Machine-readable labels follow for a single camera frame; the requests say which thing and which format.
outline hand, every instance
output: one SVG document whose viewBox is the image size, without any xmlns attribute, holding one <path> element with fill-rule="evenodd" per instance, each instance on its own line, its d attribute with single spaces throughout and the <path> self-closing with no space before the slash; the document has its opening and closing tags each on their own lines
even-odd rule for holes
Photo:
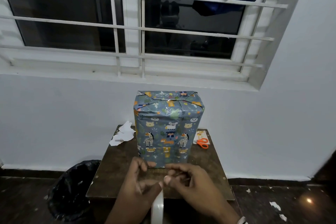
<svg viewBox="0 0 336 224">
<path fill-rule="evenodd" d="M 154 162 L 145 162 L 134 157 L 129 166 L 124 183 L 111 213 L 105 224 L 139 224 L 151 208 L 155 198 L 161 192 L 163 183 L 156 180 L 138 181 L 140 169 L 144 172 L 148 167 L 155 167 Z"/>
<path fill-rule="evenodd" d="M 223 224 L 237 224 L 240 217 L 223 198 L 208 173 L 191 164 L 167 164 L 168 175 L 164 182 L 175 188 L 196 211 L 213 217 Z"/>
</svg>

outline black trash bag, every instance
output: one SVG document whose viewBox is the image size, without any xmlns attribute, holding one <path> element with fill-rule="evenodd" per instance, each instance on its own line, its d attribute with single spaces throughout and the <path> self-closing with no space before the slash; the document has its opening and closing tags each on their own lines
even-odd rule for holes
<svg viewBox="0 0 336 224">
<path fill-rule="evenodd" d="M 90 203 L 85 195 L 99 164 L 100 160 L 83 161 L 61 175 L 47 199 L 48 209 L 55 219 L 75 221 L 89 213 Z"/>
</svg>

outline paper debris on floor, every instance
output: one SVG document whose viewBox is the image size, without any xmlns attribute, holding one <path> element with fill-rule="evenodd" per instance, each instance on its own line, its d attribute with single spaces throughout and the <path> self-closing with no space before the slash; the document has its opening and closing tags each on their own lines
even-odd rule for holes
<svg viewBox="0 0 336 224">
<path fill-rule="evenodd" d="M 131 128 L 132 122 L 126 121 L 124 125 L 119 128 L 116 135 L 110 141 L 111 146 L 117 146 L 122 142 L 129 141 L 134 138 L 134 130 Z"/>
<path fill-rule="evenodd" d="M 205 130 L 199 130 L 199 131 L 197 131 L 197 133 L 195 135 L 195 138 L 194 138 L 194 141 L 192 143 L 193 144 L 197 144 L 197 140 L 200 140 L 202 138 L 208 139 L 208 142 L 206 144 L 210 144 L 209 138 L 207 136 L 207 132 Z"/>
<path fill-rule="evenodd" d="M 271 206 L 273 206 L 274 208 L 278 209 L 279 211 L 281 211 L 280 206 L 276 203 L 276 202 L 270 202 L 269 203 Z"/>
<path fill-rule="evenodd" d="M 279 214 L 279 216 L 283 221 L 287 222 L 287 217 L 285 215 Z"/>
</svg>

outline floor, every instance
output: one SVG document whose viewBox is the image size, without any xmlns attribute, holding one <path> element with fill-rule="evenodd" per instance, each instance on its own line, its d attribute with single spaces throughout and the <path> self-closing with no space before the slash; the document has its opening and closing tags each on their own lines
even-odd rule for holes
<svg viewBox="0 0 336 224">
<path fill-rule="evenodd" d="M 0 177 L 0 223 L 59 223 L 45 203 L 54 182 Z M 336 223 L 336 204 L 324 187 L 233 185 L 232 189 L 249 224 Z"/>
</svg>

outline fingernail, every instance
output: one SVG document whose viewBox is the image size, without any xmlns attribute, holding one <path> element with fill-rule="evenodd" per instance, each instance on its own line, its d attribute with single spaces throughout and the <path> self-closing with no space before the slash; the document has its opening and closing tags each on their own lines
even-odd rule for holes
<svg viewBox="0 0 336 224">
<path fill-rule="evenodd" d="M 167 184 L 167 185 L 169 184 L 170 180 L 171 180 L 171 177 L 170 177 L 169 175 L 166 175 L 165 178 L 163 178 L 163 181 L 164 181 L 165 184 Z"/>
</svg>

